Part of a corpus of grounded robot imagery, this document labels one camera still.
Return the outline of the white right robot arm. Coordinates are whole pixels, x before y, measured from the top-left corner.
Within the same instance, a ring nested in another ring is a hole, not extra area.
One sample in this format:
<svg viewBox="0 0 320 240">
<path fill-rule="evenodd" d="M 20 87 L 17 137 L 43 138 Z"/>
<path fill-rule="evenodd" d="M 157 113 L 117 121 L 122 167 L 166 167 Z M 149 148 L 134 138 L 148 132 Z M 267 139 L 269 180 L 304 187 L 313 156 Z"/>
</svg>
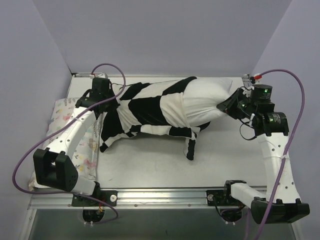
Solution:
<svg viewBox="0 0 320 240">
<path fill-rule="evenodd" d="M 261 147 L 267 179 L 266 193 L 257 191 L 243 180 L 228 180 L 221 197 L 228 205 L 240 201 L 250 208 L 257 224 L 291 224 L 307 216 L 310 207 L 301 201 L 294 183 L 287 151 L 289 125 L 286 115 L 274 110 L 272 89 L 265 84 L 240 87 L 217 105 L 233 119 L 248 119 L 246 124 L 253 128 L 254 139 Z"/>
</svg>

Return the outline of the white pillow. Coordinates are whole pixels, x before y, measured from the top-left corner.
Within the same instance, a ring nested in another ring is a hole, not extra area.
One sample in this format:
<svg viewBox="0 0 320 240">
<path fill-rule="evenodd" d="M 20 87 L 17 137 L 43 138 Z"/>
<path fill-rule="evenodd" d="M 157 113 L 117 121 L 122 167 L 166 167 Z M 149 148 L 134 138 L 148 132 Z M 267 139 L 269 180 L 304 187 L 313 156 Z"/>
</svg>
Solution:
<svg viewBox="0 0 320 240">
<path fill-rule="evenodd" d="M 183 92 L 183 105 L 190 126 L 198 127 L 224 114 L 217 105 L 230 97 L 230 78 L 197 78 Z"/>
</svg>

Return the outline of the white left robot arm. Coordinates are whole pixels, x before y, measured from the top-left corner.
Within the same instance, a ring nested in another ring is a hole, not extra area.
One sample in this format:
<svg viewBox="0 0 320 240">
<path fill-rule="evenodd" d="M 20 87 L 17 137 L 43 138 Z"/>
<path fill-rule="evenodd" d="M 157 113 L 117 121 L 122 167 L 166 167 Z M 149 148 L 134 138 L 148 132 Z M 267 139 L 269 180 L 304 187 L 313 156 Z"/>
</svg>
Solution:
<svg viewBox="0 0 320 240">
<path fill-rule="evenodd" d="M 116 95 L 108 78 L 95 77 L 91 89 L 77 100 L 66 128 L 45 149 L 33 154 L 36 182 L 42 186 L 82 194 L 90 206 L 101 201 L 97 183 L 80 175 L 73 155 L 87 130 L 104 112 L 115 108 Z"/>
</svg>

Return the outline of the black white checkered pillowcase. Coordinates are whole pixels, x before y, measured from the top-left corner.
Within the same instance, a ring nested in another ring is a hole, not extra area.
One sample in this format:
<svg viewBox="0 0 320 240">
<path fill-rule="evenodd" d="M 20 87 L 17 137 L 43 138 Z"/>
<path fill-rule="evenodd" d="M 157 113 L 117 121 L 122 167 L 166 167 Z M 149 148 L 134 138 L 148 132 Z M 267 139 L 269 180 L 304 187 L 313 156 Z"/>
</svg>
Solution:
<svg viewBox="0 0 320 240">
<path fill-rule="evenodd" d="M 185 139 L 184 154 L 194 159 L 198 134 L 209 124 L 191 126 L 185 112 L 183 94 L 197 77 L 181 80 L 134 83 L 124 87 L 117 106 L 105 113 L 100 134 L 100 152 L 115 141 L 140 133 Z"/>
</svg>

